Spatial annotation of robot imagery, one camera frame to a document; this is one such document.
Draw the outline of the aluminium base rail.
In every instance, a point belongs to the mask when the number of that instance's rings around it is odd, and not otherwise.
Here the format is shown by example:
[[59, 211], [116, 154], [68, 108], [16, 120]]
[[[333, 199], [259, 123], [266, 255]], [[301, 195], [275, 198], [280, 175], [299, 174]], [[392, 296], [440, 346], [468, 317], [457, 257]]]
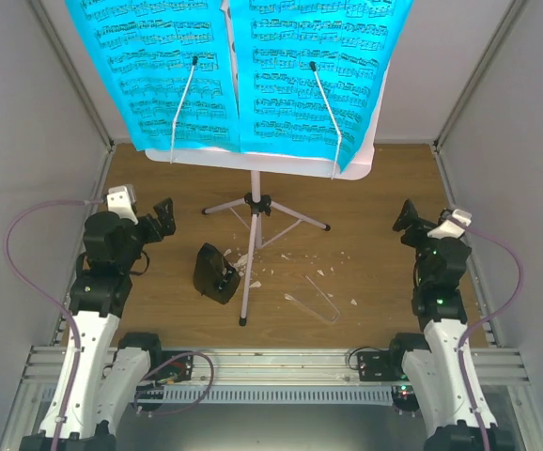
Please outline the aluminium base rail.
[[[23, 389], [34, 387], [34, 400], [50, 401], [62, 367], [62, 348], [33, 348], [22, 375]], [[217, 349], [203, 350], [212, 360], [214, 381], [204, 403], [357, 404], [390, 405], [392, 393], [410, 385], [404, 376], [385, 376], [386, 370], [364, 368], [363, 358], [342, 349]], [[529, 378], [517, 350], [472, 350], [483, 386], [528, 385]], [[187, 381], [168, 384], [140, 398], [146, 404], [189, 404], [209, 382], [209, 365], [195, 357]]]

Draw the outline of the white music stand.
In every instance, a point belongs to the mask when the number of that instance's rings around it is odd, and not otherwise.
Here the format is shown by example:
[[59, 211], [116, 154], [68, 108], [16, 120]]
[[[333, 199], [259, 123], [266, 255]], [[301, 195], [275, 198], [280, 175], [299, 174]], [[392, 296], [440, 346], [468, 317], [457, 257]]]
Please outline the white music stand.
[[[269, 172], [325, 179], [362, 179], [371, 171], [375, 153], [374, 139], [378, 127], [383, 94], [384, 91], [381, 90], [375, 109], [371, 114], [370, 124], [366, 130], [365, 140], [360, 152], [353, 158], [344, 171], [339, 171], [332, 162], [323, 159], [253, 152], [236, 153], [223, 148], [180, 148], [169, 152], [158, 152], [156, 150], [148, 149], [146, 151], [147, 157], [154, 162], [221, 167], [248, 170], [250, 172], [251, 200], [256, 203], [256, 206], [251, 208], [251, 220], [245, 224], [246, 228], [249, 230], [249, 241], [247, 250], [247, 273], [246, 276], [243, 277], [244, 288], [239, 318], [239, 325], [241, 327], [245, 326], [247, 323], [249, 285], [251, 283], [251, 268], [255, 250], [273, 243], [301, 223], [308, 223], [309, 225], [316, 226], [324, 231], [329, 231], [331, 229], [326, 223], [317, 221], [273, 201], [270, 197], [264, 196], [261, 193], [261, 174], [263, 172]], [[268, 241], [264, 241], [262, 238], [262, 214], [264, 213], [264, 207], [280, 210], [293, 217], [295, 223]]]

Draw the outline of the left cyan sheet music page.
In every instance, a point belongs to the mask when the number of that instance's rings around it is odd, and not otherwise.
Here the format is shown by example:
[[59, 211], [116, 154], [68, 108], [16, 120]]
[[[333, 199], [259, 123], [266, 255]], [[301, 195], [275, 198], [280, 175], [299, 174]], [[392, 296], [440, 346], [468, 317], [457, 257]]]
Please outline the left cyan sheet music page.
[[220, 5], [67, 2], [136, 149], [239, 151], [239, 114]]

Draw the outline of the cyan sheet music page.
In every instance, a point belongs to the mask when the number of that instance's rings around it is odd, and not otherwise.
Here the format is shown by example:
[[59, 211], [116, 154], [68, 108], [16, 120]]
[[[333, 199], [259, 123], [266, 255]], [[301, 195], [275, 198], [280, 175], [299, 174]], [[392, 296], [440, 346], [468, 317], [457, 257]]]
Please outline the cyan sheet music page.
[[240, 148], [320, 158], [362, 148], [411, 1], [232, 1]]
[[67, 2], [136, 149], [239, 151], [239, 114], [220, 5]]

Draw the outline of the clear plastic metronome cover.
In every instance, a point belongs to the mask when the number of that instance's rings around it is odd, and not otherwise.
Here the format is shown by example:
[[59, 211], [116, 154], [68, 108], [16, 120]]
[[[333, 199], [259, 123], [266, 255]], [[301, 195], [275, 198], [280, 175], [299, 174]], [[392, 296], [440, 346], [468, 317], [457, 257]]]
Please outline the clear plastic metronome cover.
[[285, 293], [284, 298], [324, 324], [333, 325], [340, 319], [341, 312], [332, 302], [332, 298], [309, 275], [306, 275], [298, 286]]

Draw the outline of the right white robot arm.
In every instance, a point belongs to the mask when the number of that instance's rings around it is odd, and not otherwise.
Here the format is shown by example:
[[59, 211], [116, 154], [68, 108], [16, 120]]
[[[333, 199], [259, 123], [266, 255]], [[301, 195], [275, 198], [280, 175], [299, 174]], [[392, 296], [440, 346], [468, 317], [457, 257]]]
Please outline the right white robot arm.
[[398, 333], [389, 346], [388, 372], [408, 380], [423, 416], [426, 450], [513, 450], [481, 388], [469, 345], [471, 327], [459, 283], [471, 247], [462, 237], [472, 216], [444, 210], [433, 223], [406, 200], [393, 230], [415, 251], [412, 313], [417, 334]]

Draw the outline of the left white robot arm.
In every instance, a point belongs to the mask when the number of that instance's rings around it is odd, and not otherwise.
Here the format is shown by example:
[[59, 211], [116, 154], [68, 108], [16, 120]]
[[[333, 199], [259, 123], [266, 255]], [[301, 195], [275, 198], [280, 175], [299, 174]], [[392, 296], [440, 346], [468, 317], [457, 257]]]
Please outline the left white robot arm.
[[108, 349], [132, 289], [134, 263], [144, 247], [176, 231], [173, 201], [136, 216], [128, 194], [109, 194], [106, 210], [85, 220], [85, 250], [76, 260], [66, 319], [65, 360], [49, 410], [22, 450], [114, 450], [116, 430], [138, 383], [160, 376], [164, 357], [153, 333], [128, 333], [113, 365]]

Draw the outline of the black metronome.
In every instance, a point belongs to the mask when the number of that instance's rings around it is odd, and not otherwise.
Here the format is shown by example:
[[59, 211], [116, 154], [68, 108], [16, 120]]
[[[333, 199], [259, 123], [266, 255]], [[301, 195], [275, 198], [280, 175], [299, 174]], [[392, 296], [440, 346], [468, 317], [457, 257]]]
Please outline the black metronome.
[[201, 296], [227, 304], [238, 289], [240, 275], [217, 248], [206, 242], [196, 257], [193, 283]]

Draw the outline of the right cyan sheet music page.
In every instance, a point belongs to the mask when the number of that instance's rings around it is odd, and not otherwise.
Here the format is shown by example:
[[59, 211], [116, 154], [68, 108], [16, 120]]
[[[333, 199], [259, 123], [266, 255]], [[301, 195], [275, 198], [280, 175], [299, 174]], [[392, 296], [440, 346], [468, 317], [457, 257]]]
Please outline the right cyan sheet music page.
[[362, 148], [411, 1], [232, 1], [240, 148], [320, 158]]

